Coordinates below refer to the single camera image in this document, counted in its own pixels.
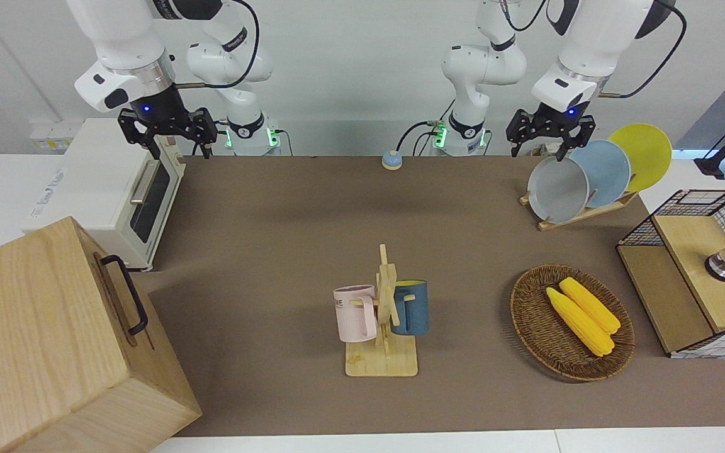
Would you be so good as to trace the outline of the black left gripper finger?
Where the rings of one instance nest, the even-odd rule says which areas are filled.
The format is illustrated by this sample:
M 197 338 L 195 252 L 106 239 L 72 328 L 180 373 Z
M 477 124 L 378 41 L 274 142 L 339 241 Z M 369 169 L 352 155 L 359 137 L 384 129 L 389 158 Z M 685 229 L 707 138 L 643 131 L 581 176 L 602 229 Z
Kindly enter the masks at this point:
M 576 147 L 586 147 L 593 132 L 595 131 L 595 118 L 583 117 L 578 121 L 576 129 L 578 133 L 576 135 L 570 135 L 569 131 L 562 131 L 561 138 L 562 144 L 559 147 L 559 161 L 561 162 L 566 157 L 567 152 L 575 149 Z
M 518 109 L 513 115 L 511 121 L 507 124 L 505 135 L 509 144 L 511 144 L 511 156 L 518 157 L 521 146 L 529 141 L 529 127 L 531 126 L 531 118 L 527 111 Z

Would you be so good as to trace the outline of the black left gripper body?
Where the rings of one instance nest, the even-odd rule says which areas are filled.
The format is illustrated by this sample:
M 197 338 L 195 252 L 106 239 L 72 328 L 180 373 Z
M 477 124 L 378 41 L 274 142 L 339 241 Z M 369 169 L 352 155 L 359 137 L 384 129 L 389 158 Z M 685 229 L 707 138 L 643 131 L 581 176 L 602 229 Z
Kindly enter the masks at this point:
M 540 103 L 538 109 L 532 114 L 531 126 L 529 134 L 535 134 L 535 137 L 561 137 L 562 131 L 573 131 L 578 125 L 578 121 L 584 116 L 589 101 L 567 107 L 564 111 L 557 111 L 546 103 Z

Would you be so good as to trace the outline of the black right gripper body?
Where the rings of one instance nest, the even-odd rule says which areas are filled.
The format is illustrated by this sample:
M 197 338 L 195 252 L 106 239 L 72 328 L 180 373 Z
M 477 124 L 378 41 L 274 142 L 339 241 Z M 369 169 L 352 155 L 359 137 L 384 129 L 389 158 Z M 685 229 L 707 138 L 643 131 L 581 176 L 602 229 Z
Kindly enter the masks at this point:
M 156 135 L 179 135 L 189 132 L 191 121 L 176 85 L 162 92 L 130 101 L 130 109 L 137 115 L 146 132 Z

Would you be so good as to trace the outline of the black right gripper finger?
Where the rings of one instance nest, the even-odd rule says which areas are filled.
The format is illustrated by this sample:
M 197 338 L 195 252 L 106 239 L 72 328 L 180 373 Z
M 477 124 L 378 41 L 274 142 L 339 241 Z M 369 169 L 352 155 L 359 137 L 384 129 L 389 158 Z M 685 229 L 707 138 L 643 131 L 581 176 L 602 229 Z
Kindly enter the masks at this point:
M 200 107 L 192 112 L 192 141 L 196 147 L 201 149 L 201 153 L 205 159 L 210 159 L 213 155 L 212 146 L 218 140 L 219 132 L 216 123 L 206 107 Z
M 146 127 L 140 131 L 137 124 L 143 125 L 136 112 L 132 109 L 123 108 L 117 118 L 118 124 L 123 132 L 125 140 L 129 144 L 138 144 L 150 152 L 153 159 L 159 160 L 160 149 L 155 141 L 155 131 L 152 127 Z

